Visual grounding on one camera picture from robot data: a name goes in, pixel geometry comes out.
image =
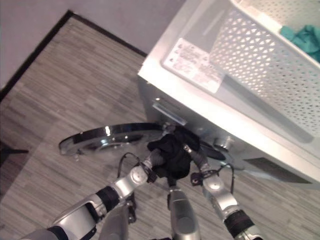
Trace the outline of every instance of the washing machine door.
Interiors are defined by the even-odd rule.
[[[158,140],[163,127],[156,123],[108,125],[80,132],[59,143],[62,155],[90,155],[100,151]]]

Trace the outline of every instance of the wooden floor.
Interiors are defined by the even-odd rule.
[[[127,149],[75,158],[61,156],[58,143],[104,125],[144,122],[136,86],[143,60],[71,18],[1,102],[1,141],[30,151],[10,156],[0,169],[1,239],[48,227],[64,209],[115,180]],[[141,149],[129,150],[143,155]],[[135,164],[127,160],[124,172]],[[222,177],[230,180],[227,171]],[[202,239],[232,239],[201,189],[191,187],[188,177],[179,185],[198,216]],[[320,191],[240,174],[234,195],[268,239],[320,240]],[[129,239],[170,236],[164,180],[138,189],[136,201]]]

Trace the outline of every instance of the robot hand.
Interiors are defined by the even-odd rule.
[[[163,165],[160,150],[155,149],[140,165],[112,184],[64,211],[48,229],[36,230],[22,240],[88,240],[96,233],[96,224],[139,186],[155,181],[152,167]]]
[[[235,240],[263,240],[259,229],[224,187],[223,181],[217,175],[218,171],[210,167],[204,152],[201,149],[194,151],[187,144],[184,145],[184,150],[190,154],[200,170],[200,174],[191,175],[192,185],[202,186],[203,195],[212,203],[232,237]]]

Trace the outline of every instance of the black wire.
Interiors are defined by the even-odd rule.
[[[140,163],[140,158],[137,157],[136,155],[134,155],[132,152],[126,152],[125,154],[123,154],[123,156],[121,157],[121,159],[119,161],[118,173],[116,175],[117,179],[120,178],[122,163],[123,163],[124,159],[127,157],[127,155],[133,156],[137,160],[137,162]]]
[[[232,177],[231,177],[231,185],[230,185],[230,193],[234,193],[234,187],[235,187],[235,168],[231,163],[227,163],[226,165],[221,166],[218,170],[217,170],[217,175],[219,176],[219,172],[224,169],[226,166],[229,166],[231,168],[232,171]]]

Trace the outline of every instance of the green towel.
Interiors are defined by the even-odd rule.
[[[306,25],[302,30],[295,33],[290,27],[283,26],[280,34],[320,63],[319,27]]]

